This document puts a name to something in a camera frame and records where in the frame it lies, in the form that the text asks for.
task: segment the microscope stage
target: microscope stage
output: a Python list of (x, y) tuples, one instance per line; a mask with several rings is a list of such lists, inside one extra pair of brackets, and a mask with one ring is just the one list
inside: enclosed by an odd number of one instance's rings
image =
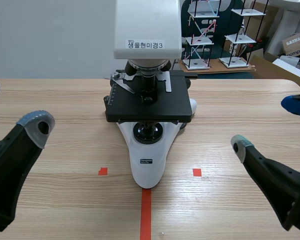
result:
[(170, 77), (172, 92), (166, 92), (165, 81), (157, 80), (158, 99), (153, 104), (142, 103), (141, 81), (141, 76), (124, 80), (134, 94), (116, 83), (112, 85), (105, 111), (108, 122), (191, 122), (192, 109), (184, 76)]

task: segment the wood grain surface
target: wood grain surface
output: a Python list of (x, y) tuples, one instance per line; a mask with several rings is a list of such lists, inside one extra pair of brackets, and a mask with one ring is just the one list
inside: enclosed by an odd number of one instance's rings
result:
[[(56, 120), (0, 240), (140, 239), (142, 190), (119, 128), (106, 121), (109, 80), (1, 79), (0, 86), (0, 140), (28, 112)], [(281, 227), (230, 144), (244, 135), (267, 158), (300, 171), (300, 117), (280, 104), (299, 93), (288, 80), (193, 80), (197, 112), (152, 189), (152, 239), (300, 240), (298, 229)], [(107, 176), (98, 176), (101, 167)]]

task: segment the red tape marker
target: red tape marker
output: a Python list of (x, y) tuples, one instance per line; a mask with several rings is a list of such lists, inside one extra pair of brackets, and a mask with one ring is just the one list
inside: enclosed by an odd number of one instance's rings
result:
[(99, 172), (98, 175), (107, 175), (108, 174), (108, 168), (107, 167), (102, 167)]
[(142, 189), (140, 240), (151, 240), (151, 189)]
[(193, 176), (194, 177), (202, 177), (201, 169), (200, 168), (193, 168)]

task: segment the white microscope body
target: white microscope body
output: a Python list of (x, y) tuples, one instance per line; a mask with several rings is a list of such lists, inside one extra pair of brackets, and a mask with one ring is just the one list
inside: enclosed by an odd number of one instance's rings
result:
[[(139, 75), (156, 75), (158, 80), (170, 82), (169, 71), (161, 72), (160, 68), (181, 54), (179, 0), (116, 0), (114, 58), (128, 59)], [(190, 104), (194, 115), (197, 103), (190, 99)], [(150, 189), (162, 178), (168, 151), (183, 123), (160, 122), (163, 134), (152, 144), (136, 140), (136, 124), (117, 123), (129, 149), (133, 178), (140, 187)]]

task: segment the microscope base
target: microscope base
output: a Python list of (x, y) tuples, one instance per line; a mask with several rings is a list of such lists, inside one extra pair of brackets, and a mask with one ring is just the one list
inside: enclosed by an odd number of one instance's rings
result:
[[(190, 99), (192, 115), (197, 102)], [(183, 123), (160, 122), (163, 128), (162, 138), (154, 144), (142, 144), (135, 139), (133, 129), (137, 122), (117, 123), (129, 149), (130, 165), (135, 182), (144, 189), (156, 186), (162, 178), (169, 149)]]

